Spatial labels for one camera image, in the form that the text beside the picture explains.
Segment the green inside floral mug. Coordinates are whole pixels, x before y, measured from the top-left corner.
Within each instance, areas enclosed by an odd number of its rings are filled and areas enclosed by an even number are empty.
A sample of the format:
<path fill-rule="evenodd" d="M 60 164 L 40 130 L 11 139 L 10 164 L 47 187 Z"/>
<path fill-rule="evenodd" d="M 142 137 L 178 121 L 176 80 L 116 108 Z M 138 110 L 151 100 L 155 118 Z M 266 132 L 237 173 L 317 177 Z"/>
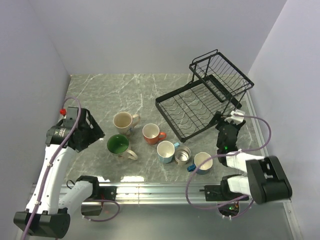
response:
<path fill-rule="evenodd" d="M 108 151 L 116 158 L 121 160 L 138 160 L 138 155 L 131 150 L 129 139 L 123 134 L 115 134 L 107 141 Z"/>

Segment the beige floral mug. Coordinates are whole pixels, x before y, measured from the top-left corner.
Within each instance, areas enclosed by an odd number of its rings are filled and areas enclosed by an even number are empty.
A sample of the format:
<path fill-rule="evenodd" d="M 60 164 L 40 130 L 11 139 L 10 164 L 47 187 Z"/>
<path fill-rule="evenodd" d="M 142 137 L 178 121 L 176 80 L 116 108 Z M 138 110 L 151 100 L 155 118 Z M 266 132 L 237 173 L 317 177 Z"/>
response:
<path fill-rule="evenodd" d="M 122 111 L 113 117 L 113 125 L 119 134 L 130 137 L 133 134 L 135 126 L 140 122 L 141 116 L 139 114 L 130 114 Z"/>

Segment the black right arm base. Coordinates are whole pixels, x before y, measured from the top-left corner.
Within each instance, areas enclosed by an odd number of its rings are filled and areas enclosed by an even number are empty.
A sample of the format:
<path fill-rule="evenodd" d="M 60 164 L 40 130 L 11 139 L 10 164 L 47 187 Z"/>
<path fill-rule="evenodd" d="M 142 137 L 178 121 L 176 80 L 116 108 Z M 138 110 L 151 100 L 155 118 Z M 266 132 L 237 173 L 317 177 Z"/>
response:
<path fill-rule="evenodd" d="M 241 193 L 223 191 L 220 185 L 205 185 L 199 192 L 204 193 L 206 202 L 226 202 L 242 196 Z"/>

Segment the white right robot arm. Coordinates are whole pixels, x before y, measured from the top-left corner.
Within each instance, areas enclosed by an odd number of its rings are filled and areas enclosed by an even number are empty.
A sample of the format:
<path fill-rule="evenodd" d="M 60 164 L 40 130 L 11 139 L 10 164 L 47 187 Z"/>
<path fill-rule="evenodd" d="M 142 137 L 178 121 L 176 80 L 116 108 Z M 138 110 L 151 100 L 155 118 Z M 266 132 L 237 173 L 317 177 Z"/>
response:
<path fill-rule="evenodd" d="M 252 155 L 248 153 L 249 149 L 237 147 L 239 131 L 246 123 L 245 118 L 249 117 L 241 110 L 233 110 L 216 126 L 218 161 L 225 167 L 245 173 L 224 176 L 220 182 L 220 194 L 226 200 L 250 196 L 257 204 L 290 199 L 293 190 L 276 156 Z"/>

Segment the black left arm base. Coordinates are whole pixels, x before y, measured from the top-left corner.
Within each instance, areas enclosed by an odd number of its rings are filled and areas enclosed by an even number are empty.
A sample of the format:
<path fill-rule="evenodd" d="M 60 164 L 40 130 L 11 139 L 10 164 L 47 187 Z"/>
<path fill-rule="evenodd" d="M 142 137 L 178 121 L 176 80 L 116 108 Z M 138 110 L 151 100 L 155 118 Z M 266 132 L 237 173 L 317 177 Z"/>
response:
<path fill-rule="evenodd" d="M 116 186 L 99 186 L 93 192 L 94 200 L 111 200 L 115 201 L 117 195 L 117 187 Z"/>

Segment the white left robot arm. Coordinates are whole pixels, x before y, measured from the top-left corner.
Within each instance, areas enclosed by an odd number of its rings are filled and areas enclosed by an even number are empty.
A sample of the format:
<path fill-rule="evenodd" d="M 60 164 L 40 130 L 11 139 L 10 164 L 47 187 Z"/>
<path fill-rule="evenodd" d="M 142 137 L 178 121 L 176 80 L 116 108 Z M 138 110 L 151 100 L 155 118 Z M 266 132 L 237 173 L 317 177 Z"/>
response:
<path fill-rule="evenodd" d="M 65 115 L 47 131 L 44 162 L 35 190 L 25 210 L 17 211 L 13 218 L 14 224 L 30 236 L 62 239 L 82 202 L 95 201 L 101 195 L 98 178 L 83 175 L 60 197 L 69 162 L 105 136 L 88 109 L 68 107 Z"/>

